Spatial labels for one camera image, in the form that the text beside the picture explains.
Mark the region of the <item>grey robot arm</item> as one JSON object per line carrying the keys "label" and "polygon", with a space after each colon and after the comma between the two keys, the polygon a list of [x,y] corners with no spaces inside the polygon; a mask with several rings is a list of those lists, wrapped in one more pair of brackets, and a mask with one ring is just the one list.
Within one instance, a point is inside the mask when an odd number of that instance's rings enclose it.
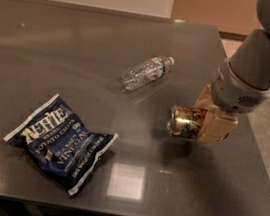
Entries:
{"label": "grey robot arm", "polygon": [[196,136],[199,142],[224,139],[237,126],[238,115],[255,111],[270,98],[270,0],[257,0],[256,10],[262,28],[219,64],[195,102],[206,112]]}

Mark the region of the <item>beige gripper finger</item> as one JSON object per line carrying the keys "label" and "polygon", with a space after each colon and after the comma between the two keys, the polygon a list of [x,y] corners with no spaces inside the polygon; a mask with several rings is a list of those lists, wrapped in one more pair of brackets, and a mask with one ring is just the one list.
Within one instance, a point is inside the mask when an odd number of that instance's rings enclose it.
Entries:
{"label": "beige gripper finger", "polygon": [[205,86],[205,88],[200,93],[200,96],[197,98],[196,102],[194,103],[195,108],[209,110],[212,107],[213,108],[215,107],[215,104],[212,99],[211,90],[212,89],[210,85]]}
{"label": "beige gripper finger", "polygon": [[211,108],[206,113],[197,141],[213,144],[227,137],[237,125],[237,115],[220,108]]}

